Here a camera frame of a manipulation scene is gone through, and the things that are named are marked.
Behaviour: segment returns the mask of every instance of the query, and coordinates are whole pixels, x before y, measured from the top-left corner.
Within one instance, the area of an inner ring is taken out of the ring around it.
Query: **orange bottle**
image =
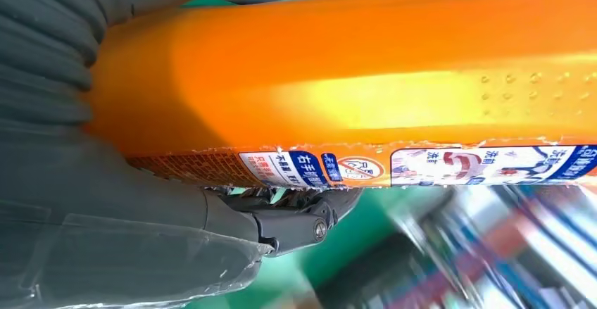
[[[295,0],[113,28],[89,131],[203,185],[597,175],[597,0]]]

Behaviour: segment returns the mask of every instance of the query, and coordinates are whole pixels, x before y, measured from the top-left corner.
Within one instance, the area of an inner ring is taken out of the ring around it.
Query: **bolt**
[[[313,233],[315,234],[315,240],[323,241],[323,239],[325,239],[325,235],[327,234],[327,225],[323,220],[318,220],[315,223]]]

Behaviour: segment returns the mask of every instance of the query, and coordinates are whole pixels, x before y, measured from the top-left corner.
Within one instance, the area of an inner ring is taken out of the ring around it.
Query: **product label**
[[[253,152],[239,155],[253,175],[266,186],[329,186],[317,157],[309,152]]]
[[[351,156],[338,161],[340,174],[349,180],[377,179],[384,174],[384,166],[373,159]]]
[[[342,176],[340,175],[340,168],[338,167],[336,156],[332,153],[323,153],[321,155],[321,160],[323,161],[329,179],[333,182],[341,182]]]
[[[561,183],[596,165],[597,146],[400,149],[391,156],[391,184]]]

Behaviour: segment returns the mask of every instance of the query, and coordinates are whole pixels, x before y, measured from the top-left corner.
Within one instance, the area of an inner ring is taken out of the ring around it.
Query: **dark gray surface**
[[[107,27],[185,1],[0,0],[0,307],[175,300],[256,273],[242,245],[114,232],[133,221],[258,238],[215,194],[137,171],[79,129]]]

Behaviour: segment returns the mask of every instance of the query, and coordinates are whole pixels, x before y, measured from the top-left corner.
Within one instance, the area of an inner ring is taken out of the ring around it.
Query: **transparent plastic film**
[[[14,277],[0,279],[8,285],[0,306],[179,308],[248,286],[271,251],[201,229],[86,215],[63,219],[61,225],[0,221],[0,233],[14,238],[2,247],[3,260],[23,260],[13,274],[3,273]]]

